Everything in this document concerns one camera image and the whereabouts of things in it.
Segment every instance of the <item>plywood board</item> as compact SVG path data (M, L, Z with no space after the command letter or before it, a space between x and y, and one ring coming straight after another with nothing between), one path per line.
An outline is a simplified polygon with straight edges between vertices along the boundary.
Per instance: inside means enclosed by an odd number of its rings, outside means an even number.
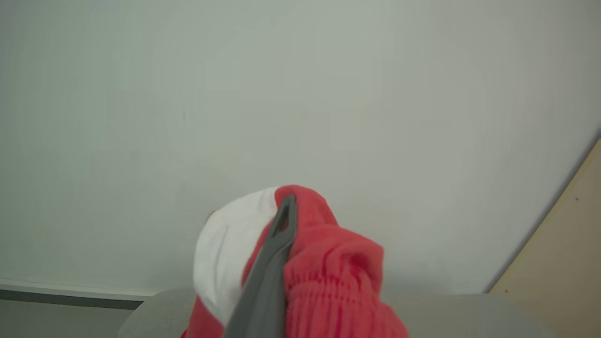
M601 336L601 141L491 293L557 337Z

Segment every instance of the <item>white wall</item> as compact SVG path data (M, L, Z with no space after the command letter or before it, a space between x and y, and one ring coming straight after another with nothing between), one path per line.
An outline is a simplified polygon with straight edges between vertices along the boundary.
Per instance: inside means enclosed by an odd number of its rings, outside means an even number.
M320 191L386 292L481 292L601 120L601 5L4 1L0 279L191 283L210 210Z

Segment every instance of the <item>red fabric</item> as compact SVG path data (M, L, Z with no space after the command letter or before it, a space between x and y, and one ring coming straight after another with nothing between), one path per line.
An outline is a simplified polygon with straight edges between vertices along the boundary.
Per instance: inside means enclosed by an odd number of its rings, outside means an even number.
M278 206L287 195L296 196L298 229L284 267L286 338L408 338L401 320L379 298L382 247L340 228L325 199L315 191L301 186L282 187L275 194ZM246 264L242 284L270 226L263 230ZM195 311L197 306L204 312L193 312L188 338L221 337L223 328L198 298ZM220 331L196 329L212 327L197 323L211 319Z
M224 327L204 307L203 302L197 296L188 323L188 329L182 334L182 338L219 338L223 336Z

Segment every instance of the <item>white fabric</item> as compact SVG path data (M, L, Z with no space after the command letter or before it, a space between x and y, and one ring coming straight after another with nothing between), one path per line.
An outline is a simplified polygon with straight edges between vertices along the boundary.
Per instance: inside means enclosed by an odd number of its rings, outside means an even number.
M269 188L217 210L198 237L194 288L204 306L226 326L242 295L242 272L263 229L278 211Z

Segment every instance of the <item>red and white cloth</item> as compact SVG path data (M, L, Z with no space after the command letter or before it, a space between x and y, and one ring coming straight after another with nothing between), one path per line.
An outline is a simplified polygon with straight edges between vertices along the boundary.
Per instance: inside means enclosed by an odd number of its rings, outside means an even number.
M325 199L301 186L269 188L214 212L194 256L198 294L185 338L219 338L279 204L296 196L297 235L284 267L287 338L409 337L380 301L381 246L338 226Z

